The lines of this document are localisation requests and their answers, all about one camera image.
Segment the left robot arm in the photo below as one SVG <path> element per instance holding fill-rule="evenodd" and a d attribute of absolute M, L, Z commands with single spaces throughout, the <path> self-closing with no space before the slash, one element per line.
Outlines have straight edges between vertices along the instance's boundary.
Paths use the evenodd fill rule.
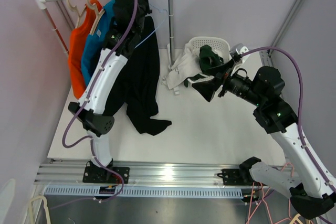
<path fill-rule="evenodd" d="M 84 183 L 122 183 L 113 168 L 108 133 L 114 117 L 104 111 L 110 91 L 123 67 L 140 44 L 144 20 L 151 13 L 148 0 L 115 0 L 114 16 L 104 37 L 100 58 L 86 90 L 68 110 L 87 131 L 92 153 L 83 175 Z"/>

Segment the orange t shirt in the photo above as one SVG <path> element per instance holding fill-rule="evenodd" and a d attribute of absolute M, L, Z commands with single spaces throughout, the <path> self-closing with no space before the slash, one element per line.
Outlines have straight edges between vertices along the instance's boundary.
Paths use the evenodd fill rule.
<path fill-rule="evenodd" d="M 71 32 L 70 36 L 68 66 L 72 90 L 76 99 L 81 98 L 86 89 L 81 72 L 81 57 L 95 18 L 96 14 L 94 10 L 88 9 L 84 11 L 84 21 Z"/>

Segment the beige hanger on floor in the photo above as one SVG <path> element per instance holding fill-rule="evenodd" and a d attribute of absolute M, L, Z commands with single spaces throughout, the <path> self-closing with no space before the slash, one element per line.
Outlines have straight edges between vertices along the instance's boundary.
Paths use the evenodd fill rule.
<path fill-rule="evenodd" d="M 35 196 L 28 201 L 28 214 L 27 214 L 28 223 L 30 224 L 36 223 L 38 213 L 41 207 L 44 210 L 46 223 L 51 224 L 48 201 L 47 198 L 43 195 Z"/>

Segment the red pole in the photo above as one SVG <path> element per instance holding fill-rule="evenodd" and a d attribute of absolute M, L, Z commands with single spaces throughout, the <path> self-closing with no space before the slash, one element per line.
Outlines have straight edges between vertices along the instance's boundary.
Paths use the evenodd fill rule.
<path fill-rule="evenodd" d="M 45 14 L 46 14 L 46 17 L 47 17 L 47 19 L 49 20 L 49 22 L 51 24 L 52 31 L 56 34 L 56 37 L 57 37 L 57 39 L 58 39 L 58 41 L 59 41 L 59 43 L 60 43 L 60 45 L 62 47 L 62 50 L 63 50 L 64 54 L 66 55 L 66 57 L 68 57 L 68 55 L 69 55 L 68 47 L 67 47 L 67 45 L 66 45 L 66 43 L 65 43 L 65 41 L 64 41 L 64 39 L 63 39 L 63 37 L 62 37 L 62 35 L 60 33 L 60 31 L 58 30 L 58 28 L 57 28 L 57 26 L 56 26 L 53 18 L 51 17 L 48 9 L 45 9 Z"/>

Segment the aluminium rail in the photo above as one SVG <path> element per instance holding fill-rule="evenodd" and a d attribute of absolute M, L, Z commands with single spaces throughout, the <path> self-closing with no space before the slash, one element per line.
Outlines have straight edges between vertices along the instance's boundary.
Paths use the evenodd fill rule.
<path fill-rule="evenodd" d="M 222 169 L 236 169 L 238 165 L 174 164 L 153 162 L 114 161 L 115 167 L 129 167 L 128 186 L 149 187 L 215 187 L 223 185 L 217 177 Z M 47 160 L 40 164 L 35 185 L 82 185 L 87 160 Z"/>

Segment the blue t shirt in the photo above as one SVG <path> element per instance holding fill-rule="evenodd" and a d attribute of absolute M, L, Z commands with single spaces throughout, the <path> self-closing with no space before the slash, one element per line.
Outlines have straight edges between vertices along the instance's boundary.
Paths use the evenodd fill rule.
<path fill-rule="evenodd" d="M 111 21 L 114 17 L 113 6 L 116 0 L 111 0 L 107 4 L 104 5 L 103 9 L 105 13 L 102 15 L 101 19 L 97 24 L 97 30 L 93 35 L 88 35 L 85 48 L 81 57 L 81 73 L 85 82 L 85 86 L 87 86 L 91 80 L 91 77 L 94 73 L 94 69 L 91 70 L 91 61 L 94 58 L 96 52 L 100 52 L 102 49 L 102 45 L 104 42 L 104 38 L 107 32 L 110 29 Z"/>

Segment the green white t shirt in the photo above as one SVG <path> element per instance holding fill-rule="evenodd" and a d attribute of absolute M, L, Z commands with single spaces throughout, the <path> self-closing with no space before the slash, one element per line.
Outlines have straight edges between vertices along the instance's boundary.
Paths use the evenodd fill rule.
<path fill-rule="evenodd" d="M 188 78 L 196 79 L 207 76 L 202 72 L 202 68 L 210 68 L 221 65 L 222 58 L 212 52 L 208 45 L 200 48 L 199 56 L 193 54 L 190 44 L 186 44 L 183 53 L 178 56 L 171 70 L 162 78 L 162 84 L 172 90 L 177 88 Z"/>

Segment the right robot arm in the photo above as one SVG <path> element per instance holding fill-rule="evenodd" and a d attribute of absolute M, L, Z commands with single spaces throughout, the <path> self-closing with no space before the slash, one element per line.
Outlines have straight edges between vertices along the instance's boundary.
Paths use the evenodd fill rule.
<path fill-rule="evenodd" d="M 306 219 L 314 219 L 335 206 L 335 177 L 311 149 L 309 141 L 299 132 L 299 119 L 291 106 L 281 98 L 285 82 L 278 69 L 260 67 L 250 80 L 233 71 L 228 62 L 218 67 L 219 72 L 205 82 L 192 87 L 210 102 L 220 89 L 219 97 L 227 92 L 251 103 L 256 108 L 253 116 L 267 134 L 288 155 L 298 177 L 274 169 L 261 159 L 251 157 L 239 166 L 239 179 L 246 185 L 262 183 L 287 197 L 294 209 Z"/>

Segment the black t shirt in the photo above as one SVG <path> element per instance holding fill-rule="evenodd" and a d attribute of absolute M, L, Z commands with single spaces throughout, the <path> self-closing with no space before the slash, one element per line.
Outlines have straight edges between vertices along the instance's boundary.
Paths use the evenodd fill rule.
<path fill-rule="evenodd" d="M 153 119 L 159 112 L 156 91 L 160 76 L 160 56 L 154 21 L 144 20 L 142 39 L 127 64 L 119 73 L 107 98 L 104 115 L 113 116 L 122 105 L 127 105 L 127 116 L 140 133 L 158 135 L 172 124 L 169 120 Z"/>

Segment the white laundry basket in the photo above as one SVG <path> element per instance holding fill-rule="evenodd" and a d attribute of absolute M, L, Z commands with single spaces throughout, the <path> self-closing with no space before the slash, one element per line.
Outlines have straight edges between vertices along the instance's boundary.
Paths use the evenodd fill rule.
<path fill-rule="evenodd" d="M 200 48 L 204 45 L 208 45 L 211 47 L 213 53 L 222 58 L 223 62 L 228 62 L 230 60 L 230 45 L 224 39 L 217 37 L 197 36 L 191 38 L 188 44 L 191 45 L 193 54 L 197 56 L 200 55 Z"/>

